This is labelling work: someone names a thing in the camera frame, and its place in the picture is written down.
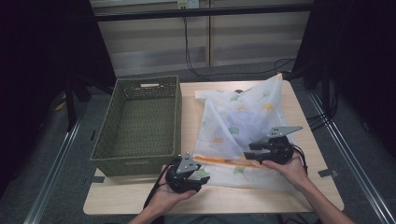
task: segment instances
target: wooden table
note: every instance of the wooden table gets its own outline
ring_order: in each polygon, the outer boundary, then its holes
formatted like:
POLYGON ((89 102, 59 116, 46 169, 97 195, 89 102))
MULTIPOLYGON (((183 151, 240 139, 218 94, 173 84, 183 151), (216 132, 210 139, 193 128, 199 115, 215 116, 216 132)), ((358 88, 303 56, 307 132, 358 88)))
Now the wooden table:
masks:
MULTIPOLYGON (((204 104, 195 100, 198 90, 247 90, 259 81, 181 83, 182 127, 181 150, 192 153, 204 112, 204 104)), ((313 134, 294 91, 287 81, 282 85, 282 110, 289 125, 304 128, 294 133, 299 147, 304 150, 310 179, 323 194, 344 209, 343 201, 330 176, 321 178, 318 171, 327 169, 313 134)), ((95 176, 104 176, 99 170, 95 176)), ((147 199, 157 176, 106 177, 104 183, 92 183, 84 204, 88 215, 138 214, 147 199)), ((201 191, 187 201, 178 203, 169 214, 268 214, 313 212, 305 197, 297 190, 233 189, 204 185, 201 191)))

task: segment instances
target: electrical wire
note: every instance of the electrical wire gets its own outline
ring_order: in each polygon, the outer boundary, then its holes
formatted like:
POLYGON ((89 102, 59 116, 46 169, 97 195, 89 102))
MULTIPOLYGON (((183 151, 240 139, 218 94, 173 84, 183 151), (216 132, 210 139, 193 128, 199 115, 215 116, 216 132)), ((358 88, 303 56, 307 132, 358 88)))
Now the electrical wire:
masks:
POLYGON ((189 51, 189 39, 188 39, 188 32, 187 32, 187 19, 185 17, 183 17, 183 21, 184 21, 184 37, 185 37, 185 58, 186 58, 186 64, 189 67, 189 70, 195 74, 196 76, 204 79, 204 80, 208 80, 208 81, 212 81, 211 79, 209 79, 208 77, 214 77, 214 76, 228 76, 228 75, 256 75, 256 74, 265 74, 265 73, 269 73, 269 72, 273 72, 273 71, 277 71, 278 68, 281 68, 283 66, 285 66, 286 64, 292 62, 295 60, 295 58, 293 59, 279 59, 275 62, 275 66, 273 69, 269 69, 269 70, 265 70, 265 71, 259 71, 259 72, 234 72, 234 73, 214 73, 214 74, 199 74, 195 71, 195 69, 192 67, 191 64, 191 58, 190 58, 190 51, 189 51), (280 66, 276 66, 276 64, 280 61, 287 61, 285 63, 282 63, 280 66))
POLYGON ((319 129, 323 125, 328 124, 334 118, 338 108, 338 92, 338 87, 336 83, 334 83, 334 95, 332 96, 332 104, 329 112, 308 118, 309 127, 311 128, 312 132, 319 129))
POLYGON ((301 160, 303 163, 303 167, 305 169, 305 172, 308 174, 308 165, 306 164, 305 154, 304 154, 303 150, 296 145, 291 144, 291 146, 293 147, 294 151, 296 151, 298 154, 300 154, 300 157, 301 157, 301 160))
MULTIPOLYGON (((348 18, 348 16, 349 16, 350 13, 351 13, 352 6, 353 6, 354 4, 355 4, 355 0, 352 0, 352 1, 350 2, 350 4, 349 4, 348 12, 344 15, 344 18, 343 18, 343 21, 344 21, 344 22, 342 23, 342 26, 341 26, 341 28, 340 28, 340 31, 338 32, 338 35, 337 35, 337 37, 336 37, 335 45, 334 45, 334 47, 333 47, 332 56, 334 55, 335 50, 338 48, 338 46, 339 46, 339 44, 340 44, 341 36, 342 36, 342 34, 343 34, 343 32, 345 31, 345 28, 346 28, 347 18, 348 18)), ((317 63, 317 62, 318 62, 318 60, 314 60, 314 61, 312 61, 311 63, 309 63, 307 67, 310 67, 310 66, 312 66, 313 64, 315 64, 315 63, 317 63)), ((290 74, 289 77, 285 77, 284 79, 290 81, 290 80, 292 80, 292 79, 294 79, 294 78, 300 77, 301 74, 297 75, 297 73, 295 73, 295 74, 292 73, 292 74, 290 74)), ((316 126, 316 127, 312 127, 312 125, 310 125, 310 126, 311 126, 311 131, 314 131, 314 130, 320 128, 321 126, 323 126, 323 125, 325 125, 325 124, 328 124, 328 122, 331 121, 332 118, 334 117, 334 115, 335 115, 335 113, 336 113, 336 111, 337 111, 337 106, 338 106, 338 88, 336 87, 336 84, 335 84, 335 85, 334 85, 334 96, 333 96, 333 99, 332 99, 332 106, 331 106, 330 111, 329 111, 329 112, 325 111, 325 113, 320 114, 320 115, 314 117, 314 119, 320 119, 320 120, 323 120, 323 117, 324 117, 325 120, 324 120, 321 124, 319 124, 318 126, 316 126)))
POLYGON ((306 74, 306 72, 312 68, 315 64, 317 64, 319 62, 319 60, 312 60, 311 62, 309 62, 308 64, 304 65, 303 67, 301 67, 300 69, 296 70, 296 71, 292 71, 290 74, 288 74, 287 76, 285 76, 283 79, 287 80, 287 81, 292 81, 295 78, 299 78, 302 77, 306 74))
POLYGON ((148 197, 147 197, 147 199, 146 199, 146 201, 145 201, 145 204, 144 204, 143 208, 146 208, 146 207, 149 205, 149 202, 151 201, 151 199, 152 199, 152 197, 154 196, 154 194, 155 194, 155 192, 157 191, 157 189, 158 189, 160 186, 164 185, 164 184, 161 184, 161 185, 160 185, 160 181, 161 181, 161 179, 163 178, 163 175, 165 174, 165 172, 168 171, 169 166, 171 166, 172 164, 174 164, 176 161, 177 161, 177 158, 173 158, 173 159, 172 159, 168 164, 166 164, 166 166, 163 168, 163 170, 161 171, 160 176, 158 177, 157 181, 155 182, 154 186, 152 187, 151 192, 149 193, 149 195, 148 195, 148 197))

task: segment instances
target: wall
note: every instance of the wall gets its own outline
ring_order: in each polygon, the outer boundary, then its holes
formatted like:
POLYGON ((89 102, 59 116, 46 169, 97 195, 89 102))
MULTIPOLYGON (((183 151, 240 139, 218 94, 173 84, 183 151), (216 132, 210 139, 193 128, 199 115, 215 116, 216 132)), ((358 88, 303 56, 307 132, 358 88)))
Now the wall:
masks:
MULTIPOLYGON (((203 7, 253 7, 312 0, 212 0, 203 7)), ((95 13, 176 9, 177 1, 92 0, 95 13)), ((309 12, 187 18, 194 67, 296 57, 309 12)), ((99 22, 117 76, 187 68, 183 19, 99 22)))

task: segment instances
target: wrist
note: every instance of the wrist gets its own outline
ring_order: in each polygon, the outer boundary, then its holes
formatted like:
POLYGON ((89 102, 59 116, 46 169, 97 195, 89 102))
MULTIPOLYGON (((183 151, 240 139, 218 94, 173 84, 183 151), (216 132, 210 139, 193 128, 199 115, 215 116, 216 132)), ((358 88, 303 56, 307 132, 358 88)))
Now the wrist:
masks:
POLYGON ((314 183, 307 177, 302 179, 294 186, 300 192, 310 191, 312 188, 315 188, 314 183))
POLYGON ((154 205, 149 204, 143 211, 151 214, 153 217, 160 217, 164 214, 161 209, 156 208, 154 205))

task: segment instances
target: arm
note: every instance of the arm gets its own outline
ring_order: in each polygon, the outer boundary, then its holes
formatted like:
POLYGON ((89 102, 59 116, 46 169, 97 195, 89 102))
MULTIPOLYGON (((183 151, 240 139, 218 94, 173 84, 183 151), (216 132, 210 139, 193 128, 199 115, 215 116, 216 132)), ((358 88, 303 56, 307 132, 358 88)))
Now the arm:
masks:
POLYGON ((173 192, 166 184, 165 176, 161 179, 160 185, 148 206, 131 220, 129 224, 151 223, 157 217, 166 214, 175 204, 187 200, 197 193, 195 190, 189 190, 181 194, 173 192))
POLYGON ((299 190, 323 223, 354 223, 332 204, 308 178, 300 156, 294 152, 291 161, 280 165, 272 161, 263 161, 262 165, 279 171, 297 190, 299 190))

